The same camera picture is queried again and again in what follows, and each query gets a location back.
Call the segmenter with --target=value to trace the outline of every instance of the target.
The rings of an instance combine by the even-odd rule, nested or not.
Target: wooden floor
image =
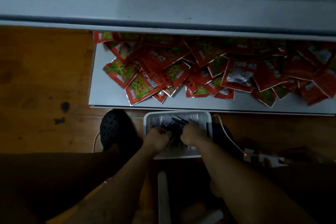
[[[88,31],[0,27],[1,153],[92,151],[108,111],[88,106],[92,52]],[[63,102],[70,104],[67,113]],[[146,112],[128,114],[141,128]],[[335,117],[220,116],[236,141],[249,140],[272,152],[306,145],[336,159]],[[65,122],[56,125],[62,117]]]

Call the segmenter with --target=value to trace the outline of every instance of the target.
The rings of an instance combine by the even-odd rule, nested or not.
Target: white drawer
[[[97,44],[91,72],[89,87],[89,105],[91,107],[134,108],[157,110],[200,110],[211,112],[263,112],[278,114],[311,114],[335,115],[336,98],[327,99],[312,106],[307,106],[303,99],[289,94],[282,100],[277,100],[272,108],[255,100],[250,94],[236,92],[234,100],[206,98],[187,98],[186,87],[180,86],[173,97],[168,97],[161,104],[156,99],[148,99],[130,106],[125,90],[118,86],[104,71],[103,67],[115,56],[103,44]]]

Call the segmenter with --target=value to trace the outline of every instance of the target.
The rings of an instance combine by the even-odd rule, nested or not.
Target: pile of snack packets
[[[290,93],[312,105],[336,94],[336,43],[94,32],[116,58],[103,70],[130,105],[160,103],[186,85],[186,97],[251,94],[272,107]]]

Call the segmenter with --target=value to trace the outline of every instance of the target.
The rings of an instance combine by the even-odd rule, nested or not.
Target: forearm
[[[148,165],[154,155],[141,148],[110,182],[74,214],[69,223],[131,223]]]
[[[212,141],[199,140],[196,147],[238,223],[314,223],[280,188]]]

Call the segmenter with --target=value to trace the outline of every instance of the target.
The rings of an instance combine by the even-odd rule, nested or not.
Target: hand
[[[208,139],[206,132],[200,129],[192,120],[189,120],[189,124],[183,128],[181,140],[187,146],[196,146],[200,140]]]
[[[167,146],[170,137],[171,131],[162,127],[152,128],[145,136],[142,147],[156,155]]]

